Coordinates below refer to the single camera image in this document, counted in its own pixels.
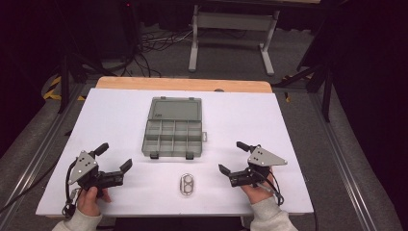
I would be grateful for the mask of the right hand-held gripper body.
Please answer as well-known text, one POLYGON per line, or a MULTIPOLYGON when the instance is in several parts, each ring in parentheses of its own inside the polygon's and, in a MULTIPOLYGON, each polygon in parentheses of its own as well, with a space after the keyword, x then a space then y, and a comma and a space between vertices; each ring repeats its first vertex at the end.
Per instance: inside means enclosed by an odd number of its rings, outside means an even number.
POLYGON ((268 179, 272 166, 283 166, 288 162, 267 151, 261 145, 256 145, 254 151, 250 153, 247 163, 248 167, 245 170, 230 173, 229 180, 232 187, 244 185, 257 187, 268 179))

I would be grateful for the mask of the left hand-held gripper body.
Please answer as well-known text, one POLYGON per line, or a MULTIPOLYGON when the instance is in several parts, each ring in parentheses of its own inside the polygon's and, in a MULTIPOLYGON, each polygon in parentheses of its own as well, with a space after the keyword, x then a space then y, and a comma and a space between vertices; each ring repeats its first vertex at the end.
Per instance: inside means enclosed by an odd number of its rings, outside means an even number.
POLYGON ((74 168, 68 178, 68 184, 77 183, 84 190, 96 187, 99 190, 110 187, 121 186, 123 184, 124 172, 122 170, 114 172, 104 172, 99 170, 99 164, 95 160, 104 151, 82 151, 76 159, 74 168))

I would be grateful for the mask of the person's right hand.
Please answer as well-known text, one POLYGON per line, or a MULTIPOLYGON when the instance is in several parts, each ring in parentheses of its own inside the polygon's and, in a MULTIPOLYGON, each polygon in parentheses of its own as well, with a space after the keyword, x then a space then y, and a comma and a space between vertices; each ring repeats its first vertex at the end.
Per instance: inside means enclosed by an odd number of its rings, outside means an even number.
POLYGON ((256 204, 262 200, 273 197, 272 192, 268 192, 261 187, 253 188, 250 185, 241 186, 241 189, 248 197, 248 200, 251 204, 256 204))

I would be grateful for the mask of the person's left hand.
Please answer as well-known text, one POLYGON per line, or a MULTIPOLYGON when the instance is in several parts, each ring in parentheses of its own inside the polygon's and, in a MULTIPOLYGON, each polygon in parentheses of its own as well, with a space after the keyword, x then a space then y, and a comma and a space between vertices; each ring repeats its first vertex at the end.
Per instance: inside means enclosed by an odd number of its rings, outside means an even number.
POLYGON ((97 200, 98 189, 91 187, 87 191, 81 191, 78 201, 77 210, 88 217, 99 217, 101 215, 97 200))

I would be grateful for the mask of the white table cover board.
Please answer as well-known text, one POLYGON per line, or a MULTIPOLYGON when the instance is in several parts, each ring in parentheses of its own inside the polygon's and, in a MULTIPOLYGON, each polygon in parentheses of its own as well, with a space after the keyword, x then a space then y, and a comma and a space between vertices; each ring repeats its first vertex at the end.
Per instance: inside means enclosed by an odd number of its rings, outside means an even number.
POLYGON ((312 212, 311 199, 296 159, 293 145, 272 93, 199 91, 202 100, 203 130, 207 140, 202 155, 188 161, 161 157, 152 160, 141 152, 142 138, 154 90, 93 89, 74 126, 64 152, 40 200, 37 213, 56 217, 65 203, 64 180, 68 166, 81 151, 91 151, 107 142, 109 149, 98 157, 104 171, 116 171, 127 160, 133 162, 120 187, 109 190, 110 203, 101 204, 111 217, 245 216, 250 214, 247 197, 230 185, 218 165, 232 171, 247 166, 248 155, 237 141, 261 145, 287 160, 275 167, 285 201, 283 210, 291 214, 312 212), (194 179, 191 195, 180 193, 180 178, 194 179))

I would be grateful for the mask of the clear oval plastic case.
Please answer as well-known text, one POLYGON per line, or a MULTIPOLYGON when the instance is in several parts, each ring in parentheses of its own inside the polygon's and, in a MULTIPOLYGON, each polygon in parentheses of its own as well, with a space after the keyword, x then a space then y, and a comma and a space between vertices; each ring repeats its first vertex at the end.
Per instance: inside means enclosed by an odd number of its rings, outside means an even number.
POLYGON ((185 173, 180 178, 180 193, 182 195, 191 195, 194 190, 194 179, 189 173, 185 173))

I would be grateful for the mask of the grey plastic compartment box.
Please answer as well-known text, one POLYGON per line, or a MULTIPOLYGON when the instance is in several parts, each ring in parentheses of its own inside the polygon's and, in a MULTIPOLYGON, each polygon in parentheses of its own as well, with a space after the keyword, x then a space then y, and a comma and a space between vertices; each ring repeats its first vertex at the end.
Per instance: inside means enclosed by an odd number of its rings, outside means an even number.
POLYGON ((154 97, 144 130, 141 151, 150 159, 199 158, 206 140, 202 100, 195 97, 154 97))

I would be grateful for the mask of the yellow black hazard tape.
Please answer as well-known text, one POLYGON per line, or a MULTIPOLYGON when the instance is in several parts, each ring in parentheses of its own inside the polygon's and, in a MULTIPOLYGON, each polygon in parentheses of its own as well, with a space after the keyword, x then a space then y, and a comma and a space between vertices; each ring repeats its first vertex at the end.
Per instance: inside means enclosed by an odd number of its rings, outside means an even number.
POLYGON ((41 90, 42 98, 45 100, 47 99, 62 100, 61 86, 62 86, 61 76, 56 75, 50 77, 41 90))

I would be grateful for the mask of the black tripod stand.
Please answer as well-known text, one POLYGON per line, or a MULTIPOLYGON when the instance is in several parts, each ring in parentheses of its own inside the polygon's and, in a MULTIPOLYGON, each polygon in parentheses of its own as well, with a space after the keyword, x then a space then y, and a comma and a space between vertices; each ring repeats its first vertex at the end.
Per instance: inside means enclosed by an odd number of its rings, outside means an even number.
POLYGON ((306 79, 307 83, 305 89, 309 93, 317 93, 321 86, 324 86, 323 97, 321 103, 321 113, 326 122, 329 122, 329 107, 331 90, 333 84, 333 76, 330 72, 330 68, 327 64, 318 64, 313 67, 309 67, 296 73, 289 78, 283 78, 281 82, 272 84, 273 88, 286 88, 287 86, 301 80, 306 79))
POLYGON ((60 60, 61 75, 61 104, 59 113, 61 114, 68 106, 69 95, 69 77, 72 77, 77 83, 84 83, 87 80, 84 64, 95 70, 99 74, 112 75, 112 72, 104 68, 102 64, 87 59, 77 52, 65 49, 62 51, 60 60))

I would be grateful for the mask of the aluminium floor rail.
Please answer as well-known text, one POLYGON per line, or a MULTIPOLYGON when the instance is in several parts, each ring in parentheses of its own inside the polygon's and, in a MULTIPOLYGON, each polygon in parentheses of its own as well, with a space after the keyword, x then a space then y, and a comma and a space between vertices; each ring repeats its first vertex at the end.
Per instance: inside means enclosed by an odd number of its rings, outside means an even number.
POLYGON ((34 185, 55 140, 85 84, 74 84, 68 104, 47 100, 6 154, 0 159, 0 210, 34 185))
POLYGON ((352 206, 354 208, 357 218, 359 219, 363 231, 378 231, 376 225, 374 224, 370 211, 367 207, 366 201, 362 196, 362 192, 346 162, 344 153, 340 147, 340 143, 333 130, 333 127, 329 122, 325 120, 325 117, 322 114, 321 111, 322 103, 319 100, 319 96, 317 94, 312 93, 309 95, 309 98, 311 100, 314 110, 317 113, 317 117, 319 119, 319 123, 322 126, 324 134, 326 138, 328 138, 328 142, 332 148, 335 165, 342 177, 348 197, 352 203, 352 206))

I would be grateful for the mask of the grey metal desk frame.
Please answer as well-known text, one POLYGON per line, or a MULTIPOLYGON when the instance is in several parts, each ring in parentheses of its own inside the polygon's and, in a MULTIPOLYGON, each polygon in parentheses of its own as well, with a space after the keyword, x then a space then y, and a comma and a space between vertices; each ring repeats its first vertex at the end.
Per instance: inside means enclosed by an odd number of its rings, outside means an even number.
POLYGON ((195 72, 198 57, 198 29, 231 29, 246 31, 263 31, 265 41, 259 44, 260 53, 268 76, 275 71, 268 53, 280 12, 274 11, 271 15, 236 14, 236 13, 206 13, 199 10, 197 5, 192 15, 192 43, 189 62, 189 71, 195 72))

